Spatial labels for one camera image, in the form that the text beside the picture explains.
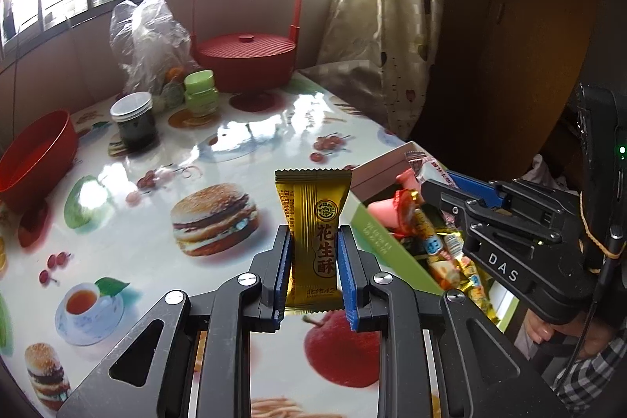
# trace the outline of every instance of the curtain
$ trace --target curtain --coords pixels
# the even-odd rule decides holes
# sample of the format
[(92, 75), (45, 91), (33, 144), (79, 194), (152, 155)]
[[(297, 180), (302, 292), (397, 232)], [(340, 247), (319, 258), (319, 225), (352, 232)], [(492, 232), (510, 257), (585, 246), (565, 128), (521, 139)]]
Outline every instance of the curtain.
[(407, 138), (422, 111), (443, 0), (333, 0), (303, 74)]

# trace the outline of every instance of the wooden cabinet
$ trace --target wooden cabinet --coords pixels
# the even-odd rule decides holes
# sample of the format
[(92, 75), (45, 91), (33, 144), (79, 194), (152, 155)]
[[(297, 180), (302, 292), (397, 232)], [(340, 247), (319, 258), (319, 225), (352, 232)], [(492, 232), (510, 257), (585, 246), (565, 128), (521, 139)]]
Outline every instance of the wooden cabinet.
[(519, 177), (575, 85), (598, 0), (444, 0), (413, 138), (450, 168)]

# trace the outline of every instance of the teacup print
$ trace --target teacup print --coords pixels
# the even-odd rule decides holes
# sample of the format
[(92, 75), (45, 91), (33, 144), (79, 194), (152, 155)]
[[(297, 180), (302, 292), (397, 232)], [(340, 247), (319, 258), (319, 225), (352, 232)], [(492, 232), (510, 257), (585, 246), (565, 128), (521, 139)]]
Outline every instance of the teacup print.
[(59, 336), (71, 345), (92, 345), (105, 339), (120, 323), (124, 302), (120, 296), (128, 284), (105, 277), (95, 284), (71, 288), (54, 315)]

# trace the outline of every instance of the apple print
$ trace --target apple print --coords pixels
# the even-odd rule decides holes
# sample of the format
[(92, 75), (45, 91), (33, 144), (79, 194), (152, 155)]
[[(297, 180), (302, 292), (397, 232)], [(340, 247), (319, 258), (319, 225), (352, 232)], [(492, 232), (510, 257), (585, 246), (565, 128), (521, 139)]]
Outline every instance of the apple print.
[(357, 333), (350, 329), (344, 310), (327, 312), (305, 336), (305, 356), (309, 365), (331, 383), (364, 388), (379, 380), (378, 331)]

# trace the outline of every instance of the candy box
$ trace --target candy box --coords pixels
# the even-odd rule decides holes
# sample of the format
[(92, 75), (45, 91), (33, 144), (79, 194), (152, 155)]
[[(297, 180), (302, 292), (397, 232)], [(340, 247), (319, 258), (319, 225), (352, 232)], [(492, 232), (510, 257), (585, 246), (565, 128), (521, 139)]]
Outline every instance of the candy box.
[[(374, 200), (389, 199), (398, 189), (396, 176), (410, 168), (405, 153), (424, 151), (414, 142), (408, 142), (384, 155), (355, 168), (350, 194), (344, 205), (344, 222), (350, 223), (353, 234), (363, 250), (376, 255), (382, 267), (404, 279), (413, 288), (441, 295), (443, 292), (427, 270), (383, 227), (366, 209)], [(490, 288), (490, 301), (497, 312), (497, 326), (505, 331), (518, 299), (498, 282)]]

